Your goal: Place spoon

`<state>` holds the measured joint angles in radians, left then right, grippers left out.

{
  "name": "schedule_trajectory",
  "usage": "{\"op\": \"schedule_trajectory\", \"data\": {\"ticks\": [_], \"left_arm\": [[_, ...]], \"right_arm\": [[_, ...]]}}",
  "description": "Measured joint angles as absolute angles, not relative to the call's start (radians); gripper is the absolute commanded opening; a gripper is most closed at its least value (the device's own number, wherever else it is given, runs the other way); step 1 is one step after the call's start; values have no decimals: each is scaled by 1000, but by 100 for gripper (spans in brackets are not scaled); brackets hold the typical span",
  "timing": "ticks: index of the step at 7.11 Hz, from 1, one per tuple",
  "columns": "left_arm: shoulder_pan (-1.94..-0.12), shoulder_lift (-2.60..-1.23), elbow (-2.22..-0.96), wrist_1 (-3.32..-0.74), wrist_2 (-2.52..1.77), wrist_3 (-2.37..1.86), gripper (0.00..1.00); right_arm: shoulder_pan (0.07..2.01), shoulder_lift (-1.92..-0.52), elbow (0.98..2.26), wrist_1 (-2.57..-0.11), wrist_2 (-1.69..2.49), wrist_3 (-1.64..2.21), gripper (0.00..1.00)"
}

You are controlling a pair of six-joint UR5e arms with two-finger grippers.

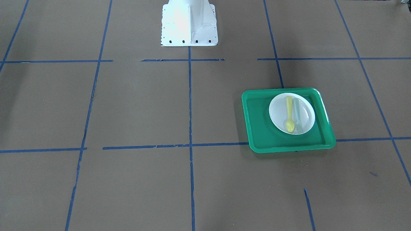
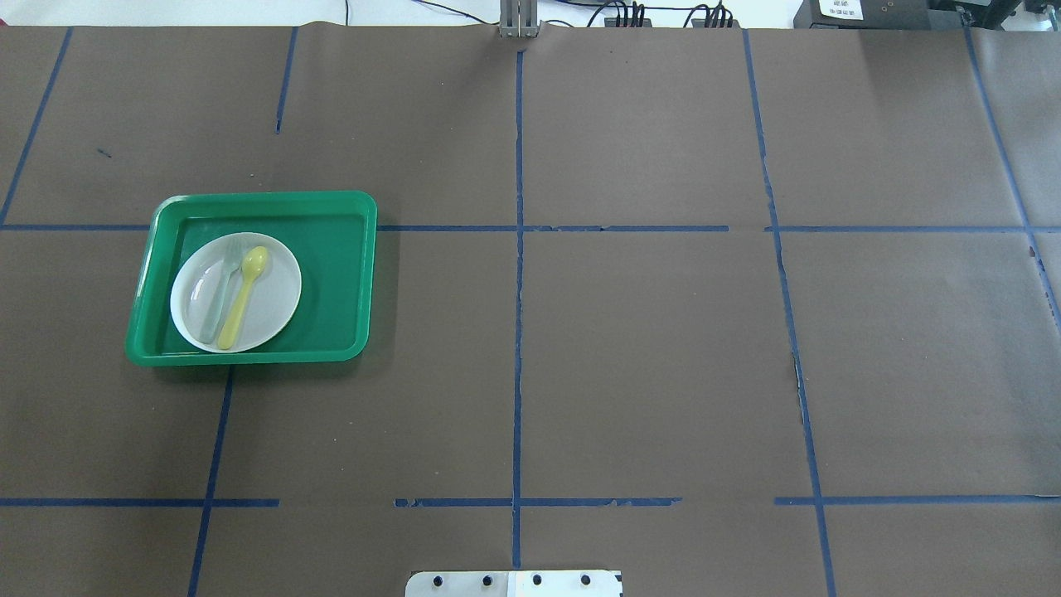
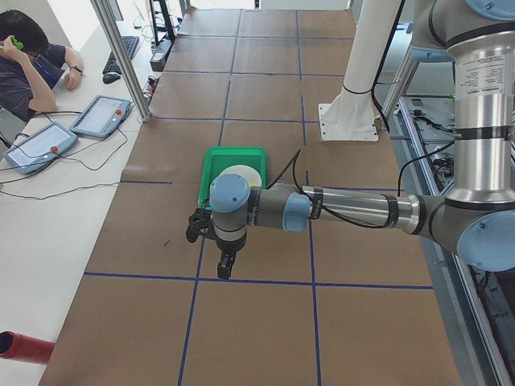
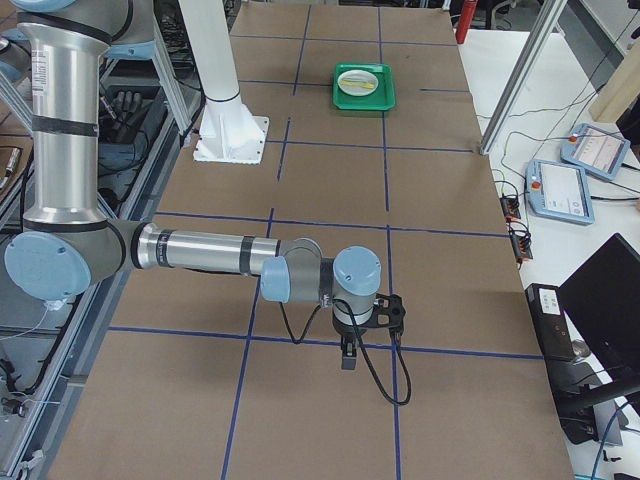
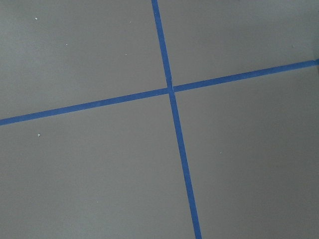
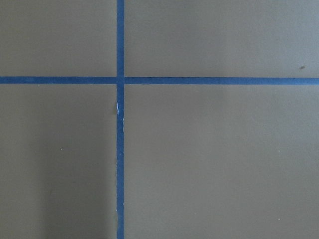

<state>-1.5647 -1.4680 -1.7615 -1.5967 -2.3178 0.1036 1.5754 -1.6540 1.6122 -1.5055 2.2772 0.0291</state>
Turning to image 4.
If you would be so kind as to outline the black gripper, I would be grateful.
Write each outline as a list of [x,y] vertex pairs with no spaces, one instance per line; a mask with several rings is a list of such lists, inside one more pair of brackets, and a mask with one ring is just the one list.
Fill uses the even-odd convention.
[[347,325],[338,319],[333,319],[332,325],[341,337],[341,369],[354,370],[357,363],[357,338],[363,336],[369,328],[366,325],[359,325],[358,332],[355,332],[352,325]]

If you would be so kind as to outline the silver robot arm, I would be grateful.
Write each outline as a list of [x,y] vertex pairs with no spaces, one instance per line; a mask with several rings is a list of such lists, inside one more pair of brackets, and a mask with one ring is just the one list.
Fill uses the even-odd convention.
[[4,254],[11,280],[55,301],[133,268],[256,277],[268,301],[330,308],[342,365],[353,368],[381,312],[381,266],[371,250],[352,246],[326,258],[309,239],[162,229],[98,209],[99,65],[111,50],[153,55],[152,3],[20,1],[17,9],[31,45],[35,201]]

